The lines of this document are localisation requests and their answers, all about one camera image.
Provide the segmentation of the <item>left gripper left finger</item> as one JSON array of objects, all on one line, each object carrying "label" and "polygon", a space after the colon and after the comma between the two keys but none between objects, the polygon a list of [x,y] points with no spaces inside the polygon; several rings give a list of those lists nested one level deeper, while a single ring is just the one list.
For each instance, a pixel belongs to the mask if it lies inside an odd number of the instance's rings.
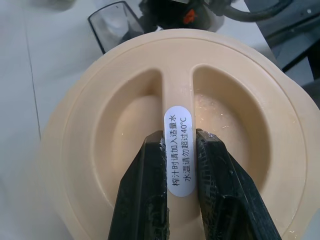
[{"label": "left gripper left finger", "polygon": [[168,237],[166,147],[163,132],[148,135],[123,175],[109,229],[111,240]]}]

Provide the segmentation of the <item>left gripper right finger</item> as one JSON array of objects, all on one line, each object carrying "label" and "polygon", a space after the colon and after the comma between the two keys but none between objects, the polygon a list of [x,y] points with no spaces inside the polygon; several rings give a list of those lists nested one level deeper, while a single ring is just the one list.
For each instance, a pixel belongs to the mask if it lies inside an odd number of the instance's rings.
[{"label": "left gripper right finger", "polygon": [[216,135],[196,130],[197,188],[207,240],[279,240],[248,173]]}]

